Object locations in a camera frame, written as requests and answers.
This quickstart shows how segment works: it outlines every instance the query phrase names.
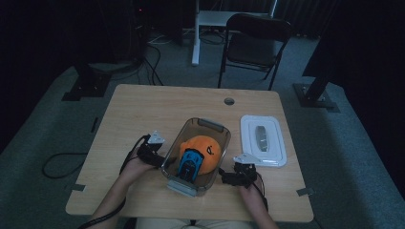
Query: clear plastic container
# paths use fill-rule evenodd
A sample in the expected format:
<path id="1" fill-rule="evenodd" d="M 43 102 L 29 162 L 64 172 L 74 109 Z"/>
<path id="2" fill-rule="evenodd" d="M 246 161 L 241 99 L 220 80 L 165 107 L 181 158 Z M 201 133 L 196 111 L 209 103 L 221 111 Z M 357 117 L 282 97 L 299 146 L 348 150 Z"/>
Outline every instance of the clear plastic container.
<path id="1" fill-rule="evenodd" d="M 188 139 L 197 135 L 207 135 L 220 144 L 222 156 L 216 168 L 205 175 L 198 175 L 193 183 L 187 182 L 178 177 L 180 167 L 180 145 Z M 161 166 L 161 171 L 168 178 L 167 187 L 189 197 L 202 196 L 215 181 L 218 171 L 224 159 L 227 145 L 231 134 L 222 124 L 211 120 L 193 117 L 188 119 L 182 127 L 179 135 L 166 155 Z"/>

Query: dark background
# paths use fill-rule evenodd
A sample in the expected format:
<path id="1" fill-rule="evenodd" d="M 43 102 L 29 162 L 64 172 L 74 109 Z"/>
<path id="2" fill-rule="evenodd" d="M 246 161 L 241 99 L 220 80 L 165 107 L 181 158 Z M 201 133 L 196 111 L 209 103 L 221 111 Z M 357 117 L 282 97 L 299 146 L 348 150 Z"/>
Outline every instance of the dark background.
<path id="1" fill-rule="evenodd" d="M 130 23 L 153 24 L 163 32 L 172 32 L 179 43 L 181 28 L 194 25 L 193 1 L 139 0 L 132 8 L 125 7 L 128 1 L 115 2 L 114 5 L 96 0 L 0 3 L 1 151 L 53 80 L 73 65 L 75 54 L 88 63 L 139 58 L 142 44 L 136 36 L 129 35 Z M 202 9 L 209 9 L 212 3 L 205 4 Z M 151 11 L 145 15 L 139 8 Z M 167 12 L 176 16 L 167 17 Z M 325 22 L 329 25 L 304 73 L 327 77 L 345 90 L 402 195 L 405 192 L 400 178 L 405 174 L 404 15 L 405 4 L 399 0 L 340 1 L 331 21 Z M 68 44 L 72 41 L 68 38 L 72 37 L 75 41 Z M 125 45 L 131 39 L 131 44 L 138 45 Z"/>

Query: gray carpet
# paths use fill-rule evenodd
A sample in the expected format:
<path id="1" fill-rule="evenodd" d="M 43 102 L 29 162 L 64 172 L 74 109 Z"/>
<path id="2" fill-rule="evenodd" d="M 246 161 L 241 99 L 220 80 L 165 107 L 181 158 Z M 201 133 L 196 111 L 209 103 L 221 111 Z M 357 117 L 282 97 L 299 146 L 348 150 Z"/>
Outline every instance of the gray carpet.
<path id="1" fill-rule="evenodd" d="M 202 42 L 200 65 L 191 66 L 192 39 L 185 36 L 179 46 L 157 40 L 160 50 L 157 73 L 166 86 L 215 88 L 222 46 Z M 218 36 L 203 38 L 221 42 Z M 285 109 L 295 150 L 307 187 L 315 194 L 310 202 L 316 220 L 310 223 L 278 222 L 281 228 L 404 228 L 405 203 L 386 172 L 367 133 L 341 88 L 328 85 L 327 93 L 340 113 L 300 106 L 292 84 L 311 83 L 302 77 L 316 40 L 294 37 L 286 47 L 273 91 L 279 93 Z M 158 60 L 155 49 L 147 59 Z M 94 64 L 110 71 L 124 66 Z M 130 73 L 116 73 L 104 97 L 61 101 L 77 74 L 73 68 L 60 75 L 30 118 L 0 156 L 0 228 L 76 228 L 86 216 L 69 216 L 65 206 L 78 171 L 61 179 L 44 177 L 41 168 L 49 156 L 58 153 L 86 153 L 116 85 L 150 84 L 152 71 L 146 65 Z M 269 81 L 261 73 L 229 69 L 223 87 L 266 90 Z M 47 172 L 63 175 L 79 165 L 85 156 L 62 156 Z M 118 228 L 122 228 L 122 219 Z"/>

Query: white lid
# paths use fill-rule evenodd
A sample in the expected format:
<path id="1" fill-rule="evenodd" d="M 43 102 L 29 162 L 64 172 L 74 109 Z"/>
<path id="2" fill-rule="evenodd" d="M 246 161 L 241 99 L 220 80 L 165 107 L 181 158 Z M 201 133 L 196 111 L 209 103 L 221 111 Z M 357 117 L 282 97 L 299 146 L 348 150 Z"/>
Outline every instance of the white lid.
<path id="1" fill-rule="evenodd" d="M 244 115 L 241 118 L 241 156 L 234 161 L 257 166 L 281 167 L 287 163 L 280 123 L 273 116 Z"/>

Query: human arm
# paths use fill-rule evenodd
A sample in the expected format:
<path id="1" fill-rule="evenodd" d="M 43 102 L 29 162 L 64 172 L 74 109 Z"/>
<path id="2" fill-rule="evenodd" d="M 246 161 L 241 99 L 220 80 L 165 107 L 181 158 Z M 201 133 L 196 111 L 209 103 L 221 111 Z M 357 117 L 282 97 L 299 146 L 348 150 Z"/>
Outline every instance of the human arm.
<path id="1" fill-rule="evenodd" d="M 261 178 L 256 179 L 254 182 L 262 192 Z M 279 228 L 274 222 L 273 218 L 267 212 L 263 203 L 261 193 L 251 184 L 248 188 L 239 186 L 239 192 L 244 200 L 245 207 L 250 215 L 253 217 L 260 229 L 276 229 Z"/>
<path id="2" fill-rule="evenodd" d="M 91 220 L 104 217 L 118 208 L 118 206 L 125 200 L 126 194 L 130 186 L 149 169 L 152 165 L 145 164 L 137 158 L 136 150 L 133 152 L 130 160 L 122 170 L 119 177 L 116 179 L 103 201 L 98 205 L 93 213 Z M 119 215 L 104 220 L 89 228 L 115 228 Z"/>

